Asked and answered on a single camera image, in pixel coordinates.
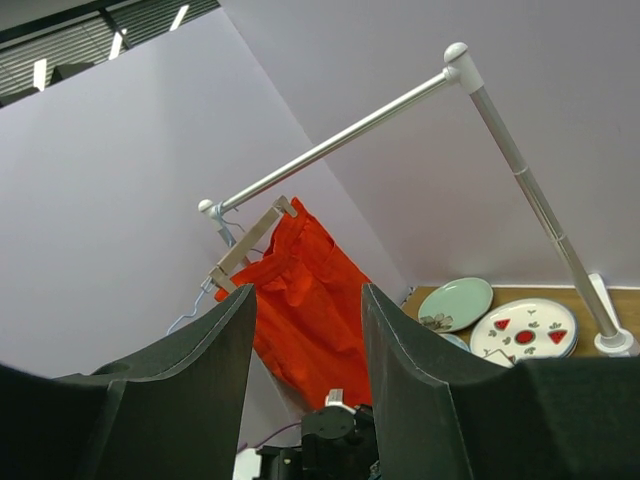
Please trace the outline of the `white blue rimmed plate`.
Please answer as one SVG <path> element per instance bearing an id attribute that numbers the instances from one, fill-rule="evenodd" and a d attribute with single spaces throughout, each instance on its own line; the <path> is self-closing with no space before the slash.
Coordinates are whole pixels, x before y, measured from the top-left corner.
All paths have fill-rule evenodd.
<path id="1" fill-rule="evenodd" d="M 477 322 L 470 351 L 487 359 L 501 351 L 512 363 L 570 356 L 578 344 L 578 323 L 564 305 L 542 298 L 509 302 Z"/>

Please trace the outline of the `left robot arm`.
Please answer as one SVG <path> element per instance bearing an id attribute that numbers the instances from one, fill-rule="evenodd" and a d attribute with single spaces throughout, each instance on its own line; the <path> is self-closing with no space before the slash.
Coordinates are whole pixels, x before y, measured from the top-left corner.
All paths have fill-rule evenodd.
<path id="1" fill-rule="evenodd" d="M 373 409 L 331 405 L 303 417 L 301 444 L 265 445 L 258 479 L 368 480 L 381 477 Z"/>

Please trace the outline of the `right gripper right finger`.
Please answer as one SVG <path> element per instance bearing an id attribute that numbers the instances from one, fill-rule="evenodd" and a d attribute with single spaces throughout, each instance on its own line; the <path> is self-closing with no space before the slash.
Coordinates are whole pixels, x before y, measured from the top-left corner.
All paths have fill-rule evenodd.
<path id="1" fill-rule="evenodd" d="M 385 479 L 635 479 L 637 358 L 534 359 L 505 368 L 362 289 L 362 328 Z"/>

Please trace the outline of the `green round plate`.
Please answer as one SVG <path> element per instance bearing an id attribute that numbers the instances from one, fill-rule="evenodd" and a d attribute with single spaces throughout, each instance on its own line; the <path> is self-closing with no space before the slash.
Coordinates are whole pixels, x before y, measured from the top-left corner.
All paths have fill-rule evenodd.
<path id="1" fill-rule="evenodd" d="M 452 280 L 430 293 L 418 309 L 418 323 L 437 333 L 470 327 L 490 309 L 494 292 L 484 279 Z"/>

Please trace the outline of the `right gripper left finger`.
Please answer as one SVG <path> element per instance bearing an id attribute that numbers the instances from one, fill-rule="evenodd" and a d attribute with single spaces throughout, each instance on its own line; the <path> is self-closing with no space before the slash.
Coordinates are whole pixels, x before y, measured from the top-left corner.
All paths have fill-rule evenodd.
<path id="1" fill-rule="evenodd" d="M 244 286 L 90 375 L 1 369 L 5 479 L 229 479 L 257 315 Z"/>

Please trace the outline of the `cream and teal plate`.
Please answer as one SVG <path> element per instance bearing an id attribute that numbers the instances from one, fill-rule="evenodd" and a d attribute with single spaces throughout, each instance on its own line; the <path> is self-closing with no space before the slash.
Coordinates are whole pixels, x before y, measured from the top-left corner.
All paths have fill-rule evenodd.
<path id="1" fill-rule="evenodd" d="M 443 333 L 441 334 L 441 337 L 466 352 L 470 351 L 469 345 L 457 335 Z"/>

